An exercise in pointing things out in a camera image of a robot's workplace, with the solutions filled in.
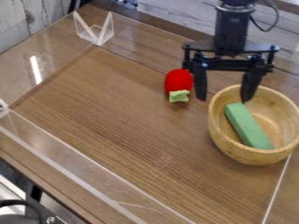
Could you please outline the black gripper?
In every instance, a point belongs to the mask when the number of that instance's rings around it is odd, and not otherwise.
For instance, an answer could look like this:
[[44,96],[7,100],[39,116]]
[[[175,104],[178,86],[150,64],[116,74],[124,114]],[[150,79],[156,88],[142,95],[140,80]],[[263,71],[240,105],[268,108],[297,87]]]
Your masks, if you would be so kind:
[[258,91],[266,73],[275,67],[278,45],[248,41],[240,51],[219,49],[214,41],[183,44],[182,67],[194,71],[195,93],[199,100],[207,99],[207,70],[246,72],[240,86],[240,100],[248,102]]

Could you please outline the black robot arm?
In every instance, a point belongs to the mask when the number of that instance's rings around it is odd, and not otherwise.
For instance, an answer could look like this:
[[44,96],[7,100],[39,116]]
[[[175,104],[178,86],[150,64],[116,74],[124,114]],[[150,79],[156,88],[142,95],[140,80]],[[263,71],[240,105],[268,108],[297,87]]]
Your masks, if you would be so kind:
[[279,10],[271,0],[262,0],[275,11],[275,22],[264,29],[252,17],[256,1],[219,0],[214,38],[206,43],[186,42],[182,46],[182,67],[194,76],[195,93],[202,101],[207,99],[210,70],[244,73],[239,90],[243,103],[254,98],[263,77],[274,71],[279,46],[248,41],[248,24],[270,32],[279,21]]

